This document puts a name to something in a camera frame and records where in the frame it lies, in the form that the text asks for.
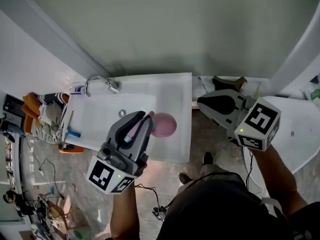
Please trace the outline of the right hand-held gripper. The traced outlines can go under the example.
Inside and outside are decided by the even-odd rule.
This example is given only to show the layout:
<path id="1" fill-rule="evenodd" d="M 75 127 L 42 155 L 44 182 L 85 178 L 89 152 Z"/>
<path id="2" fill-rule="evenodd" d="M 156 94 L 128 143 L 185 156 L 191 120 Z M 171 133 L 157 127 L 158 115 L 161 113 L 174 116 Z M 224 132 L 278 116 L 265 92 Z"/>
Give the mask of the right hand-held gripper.
<path id="1" fill-rule="evenodd" d="M 197 99 L 200 111 L 227 129 L 228 141 L 265 151 L 279 129 L 281 111 L 265 99 L 232 89 L 216 90 Z"/>

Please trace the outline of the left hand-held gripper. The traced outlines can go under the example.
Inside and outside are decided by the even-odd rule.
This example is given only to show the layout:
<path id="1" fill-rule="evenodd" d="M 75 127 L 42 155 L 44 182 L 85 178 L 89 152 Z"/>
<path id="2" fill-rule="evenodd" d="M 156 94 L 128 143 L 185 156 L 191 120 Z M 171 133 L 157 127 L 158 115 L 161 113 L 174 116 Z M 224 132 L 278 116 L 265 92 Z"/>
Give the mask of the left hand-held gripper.
<path id="1" fill-rule="evenodd" d="M 140 110 L 116 121 L 109 129 L 106 143 L 92 157 L 86 180 L 104 194 L 123 193 L 147 167 L 148 156 L 145 151 L 153 120 L 150 115 L 145 115 Z M 130 157 L 140 158 L 133 161 Z"/>

